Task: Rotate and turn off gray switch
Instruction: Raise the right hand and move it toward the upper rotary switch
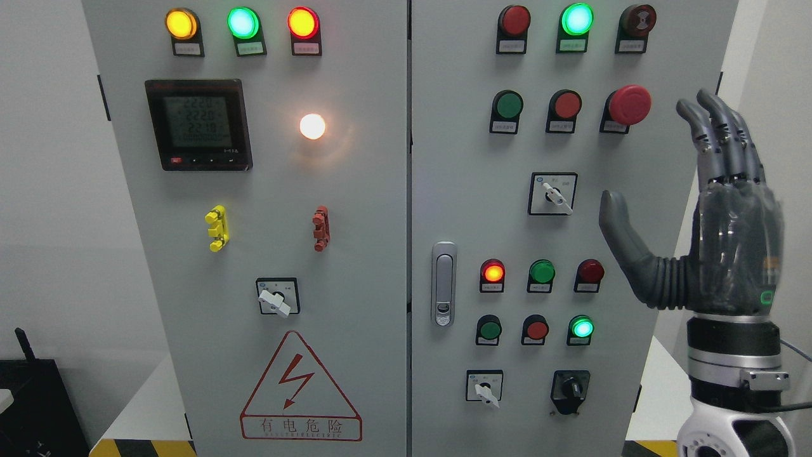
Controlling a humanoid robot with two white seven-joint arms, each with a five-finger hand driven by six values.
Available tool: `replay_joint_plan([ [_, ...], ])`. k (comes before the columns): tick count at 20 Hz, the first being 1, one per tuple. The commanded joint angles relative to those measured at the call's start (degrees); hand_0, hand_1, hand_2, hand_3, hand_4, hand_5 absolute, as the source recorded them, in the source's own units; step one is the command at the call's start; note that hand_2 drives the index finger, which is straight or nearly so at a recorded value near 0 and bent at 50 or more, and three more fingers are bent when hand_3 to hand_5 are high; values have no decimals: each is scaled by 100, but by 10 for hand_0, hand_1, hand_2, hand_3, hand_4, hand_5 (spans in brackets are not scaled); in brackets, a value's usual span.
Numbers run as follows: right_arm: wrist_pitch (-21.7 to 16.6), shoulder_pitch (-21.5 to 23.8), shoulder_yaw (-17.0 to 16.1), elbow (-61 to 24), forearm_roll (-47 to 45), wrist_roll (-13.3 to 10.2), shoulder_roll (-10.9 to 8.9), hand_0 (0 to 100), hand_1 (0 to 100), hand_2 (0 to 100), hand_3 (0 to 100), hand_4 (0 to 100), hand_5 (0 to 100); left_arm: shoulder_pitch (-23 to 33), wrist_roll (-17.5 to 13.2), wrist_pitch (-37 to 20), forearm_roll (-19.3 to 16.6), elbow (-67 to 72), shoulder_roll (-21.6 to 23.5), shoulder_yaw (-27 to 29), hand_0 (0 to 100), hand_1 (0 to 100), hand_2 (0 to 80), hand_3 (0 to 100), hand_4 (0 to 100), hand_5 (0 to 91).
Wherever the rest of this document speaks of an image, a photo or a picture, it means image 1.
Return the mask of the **gray robotic hand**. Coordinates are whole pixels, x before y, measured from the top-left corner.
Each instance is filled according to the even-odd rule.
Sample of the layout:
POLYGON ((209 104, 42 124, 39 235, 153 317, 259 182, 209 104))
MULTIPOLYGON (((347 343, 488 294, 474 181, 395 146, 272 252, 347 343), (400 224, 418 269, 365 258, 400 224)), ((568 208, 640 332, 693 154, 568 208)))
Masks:
POLYGON ((601 195, 603 237, 637 299, 659 310, 768 315, 780 281, 783 215, 745 119, 700 89, 676 112, 698 152, 698 202, 690 252, 655 256, 629 222, 620 193, 601 195))

